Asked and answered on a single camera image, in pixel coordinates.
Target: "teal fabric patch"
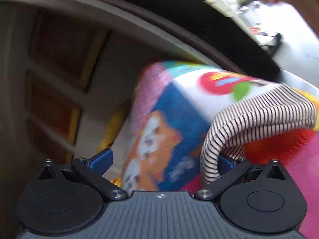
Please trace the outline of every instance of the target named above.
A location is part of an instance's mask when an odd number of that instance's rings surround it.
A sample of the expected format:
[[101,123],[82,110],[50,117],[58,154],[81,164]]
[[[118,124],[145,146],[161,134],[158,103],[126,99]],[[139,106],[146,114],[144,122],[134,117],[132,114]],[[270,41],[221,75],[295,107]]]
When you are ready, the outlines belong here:
[[182,74],[192,72],[199,69],[220,69],[219,67],[212,67],[207,65],[200,65],[192,62],[180,62],[180,61],[164,61],[163,65],[167,68],[167,71],[173,78]]

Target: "white cartoon face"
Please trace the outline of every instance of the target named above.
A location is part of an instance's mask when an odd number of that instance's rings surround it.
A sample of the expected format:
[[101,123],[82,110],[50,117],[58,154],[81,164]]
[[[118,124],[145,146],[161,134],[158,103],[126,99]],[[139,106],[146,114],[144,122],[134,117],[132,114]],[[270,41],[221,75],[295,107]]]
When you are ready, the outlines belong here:
[[143,130],[138,144],[138,155],[141,160],[146,159],[151,153],[159,149],[159,143],[165,139],[164,134],[159,134],[161,119],[159,116],[151,116]]
[[132,159],[128,164],[124,175],[122,188],[129,194],[137,189],[138,175],[141,172],[141,165],[137,159]]

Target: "black and white striped strap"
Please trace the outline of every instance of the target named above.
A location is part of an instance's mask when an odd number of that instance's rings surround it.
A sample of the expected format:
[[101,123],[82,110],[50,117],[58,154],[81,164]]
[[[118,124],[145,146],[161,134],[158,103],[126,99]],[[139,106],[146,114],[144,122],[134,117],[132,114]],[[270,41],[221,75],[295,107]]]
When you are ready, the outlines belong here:
[[220,152],[234,159],[244,157],[245,143],[293,129],[311,129],[315,122],[313,103],[286,84],[226,107],[215,116],[202,147],[200,165],[205,182],[220,176]]

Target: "screw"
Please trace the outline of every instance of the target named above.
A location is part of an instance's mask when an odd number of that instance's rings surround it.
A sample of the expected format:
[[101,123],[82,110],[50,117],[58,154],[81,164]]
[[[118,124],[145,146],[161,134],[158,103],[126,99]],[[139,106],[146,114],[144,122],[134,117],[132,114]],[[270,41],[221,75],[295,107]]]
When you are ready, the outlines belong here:
[[80,157],[80,158],[77,158],[77,160],[79,160],[79,161],[83,162],[83,161],[86,161],[87,159],[86,159],[86,158],[84,158],[84,157]]
[[122,190],[113,190],[111,191],[111,196],[115,199],[120,199],[125,196],[125,192]]
[[206,189],[197,191],[197,194],[201,198],[209,198],[213,195],[213,193],[210,190],[206,190]]

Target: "red circle print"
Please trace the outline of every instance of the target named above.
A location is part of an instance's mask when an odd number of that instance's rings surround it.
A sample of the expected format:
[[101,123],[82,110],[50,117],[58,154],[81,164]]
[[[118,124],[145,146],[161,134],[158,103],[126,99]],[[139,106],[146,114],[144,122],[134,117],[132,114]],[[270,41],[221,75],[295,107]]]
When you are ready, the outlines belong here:
[[224,95],[231,93],[235,84],[250,80],[255,78],[230,72],[207,72],[199,78],[199,85],[209,93]]

